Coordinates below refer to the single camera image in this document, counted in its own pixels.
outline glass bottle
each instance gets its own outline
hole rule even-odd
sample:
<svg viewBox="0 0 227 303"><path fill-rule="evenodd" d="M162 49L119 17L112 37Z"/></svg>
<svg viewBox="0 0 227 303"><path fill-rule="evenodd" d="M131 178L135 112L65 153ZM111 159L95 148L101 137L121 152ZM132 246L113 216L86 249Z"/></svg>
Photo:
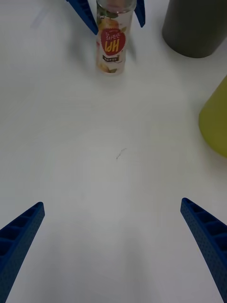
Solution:
<svg viewBox="0 0 227 303"><path fill-rule="evenodd" d="M107 74L123 71L136 0L97 0L97 67Z"/></svg>

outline white tabletop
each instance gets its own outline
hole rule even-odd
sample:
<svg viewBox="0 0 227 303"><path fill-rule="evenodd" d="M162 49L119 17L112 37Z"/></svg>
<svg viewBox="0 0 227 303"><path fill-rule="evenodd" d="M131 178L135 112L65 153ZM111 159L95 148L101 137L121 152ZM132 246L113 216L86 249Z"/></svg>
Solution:
<svg viewBox="0 0 227 303"><path fill-rule="evenodd" d="M222 302L180 205L227 223L227 160L197 123L227 42L175 53L167 5L147 1L142 29L134 16L125 72L106 77L68 3L1 0L0 228L46 212L8 303Z"/></svg>

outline yellow object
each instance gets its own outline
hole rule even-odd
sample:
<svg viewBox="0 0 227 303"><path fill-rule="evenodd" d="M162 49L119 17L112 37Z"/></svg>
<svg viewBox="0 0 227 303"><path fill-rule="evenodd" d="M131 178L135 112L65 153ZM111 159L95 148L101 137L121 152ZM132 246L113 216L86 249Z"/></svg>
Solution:
<svg viewBox="0 0 227 303"><path fill-rule="evenodd" d="M209 146L227 157L227 76L200 112L199 128Z"/></svg>

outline blue plastic finger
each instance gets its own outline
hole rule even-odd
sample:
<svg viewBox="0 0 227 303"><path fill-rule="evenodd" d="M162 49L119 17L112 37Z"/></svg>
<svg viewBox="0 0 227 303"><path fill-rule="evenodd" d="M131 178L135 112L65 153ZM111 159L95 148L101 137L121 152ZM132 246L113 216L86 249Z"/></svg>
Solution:
<svg viewBox="0 0 227 303"><path fill-rule="evenodd" d="M187 198L182 199L181 213L201 250L224 303L227 303L227 226Z"/></svg>
<svg viewBox="0 0 227 303"><path fill-rule="evenodd" d="M90 30L97 35L98 26L87 0L67 0Z"/></svg>
<svg viewBox="0 0 227 303"><path fill-rule="evenodd" d="M5 303L45 216L38 202L0 230L0 303Z"/></svg>
<svg viewBox="0 0 227 303"><path fill-rule="evenodd" d="M140 23L140 26L143 27L145 25L145 6L144 6L144 0L137 0L135 13L137 16L137 19Z"/></svg>

